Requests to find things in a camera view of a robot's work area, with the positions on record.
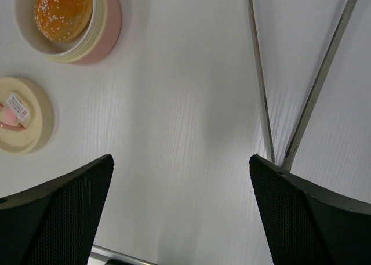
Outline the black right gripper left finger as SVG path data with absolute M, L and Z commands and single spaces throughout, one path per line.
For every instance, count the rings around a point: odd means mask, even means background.
M 87 264 L 114 171 L 106 154 L 1 198 L 1 264 Z

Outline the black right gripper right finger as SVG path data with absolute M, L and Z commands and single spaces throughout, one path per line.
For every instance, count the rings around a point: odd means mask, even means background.
M 255 154 L 250 178 L 274 264 L 370 264 L 370 204 Z

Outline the steel kitchen tongs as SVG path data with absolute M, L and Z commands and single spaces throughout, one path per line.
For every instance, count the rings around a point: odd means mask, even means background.
M 297 120 L 296 127 L 292 133 L 290 142 L 285 151 L 285 157 L 281 167 L 286 171 L 291 171 L 294 158 L 299 149 L 300 143 L 304 136 L 305 130 L 308 126 L 310 118 L 312 116 L 315 105 L 318 101 L 319 95 L 327 79 L 329 70 L 341 44 L 341 40 L 344 36 L 345 30 L 348 26 L 349 20 L 355 9 L 358 0 L 347 0 L 342 10 L 341 16 L 337 23 L 336 29 L 330 40 L 329 46 L 321 62 L 321 66 L 316 74 L 314 83 L 308 94 L 307 100 L 303 107 L 303 110 Z M 272 131 L 270 124 L 270 116 L 267 103 L 267 95 L 264 82 L 263 65 L 261 61 L 259 36 L 257 32 L 256 17 L 254 13 L 253 0 L 247 0 L 248 5 L 248 17 L 250 24 L 250 31 L 252 35 L 253 53 L 257 72 L 257 84 L 259 87 L 259 106 L 260 106 L 260 119 L 261 128 L 263 131 L 263 140 L 267 152 L 267 157 L 271 162 L 275 161 L 275 152 L 272 139 Z

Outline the sesame bun toy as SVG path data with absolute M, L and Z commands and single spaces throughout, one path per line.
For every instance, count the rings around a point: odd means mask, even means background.
M 53 42 L 69 42 L 86 28 L 93 0 L 37 0 L 34 20 L 42 35 Z

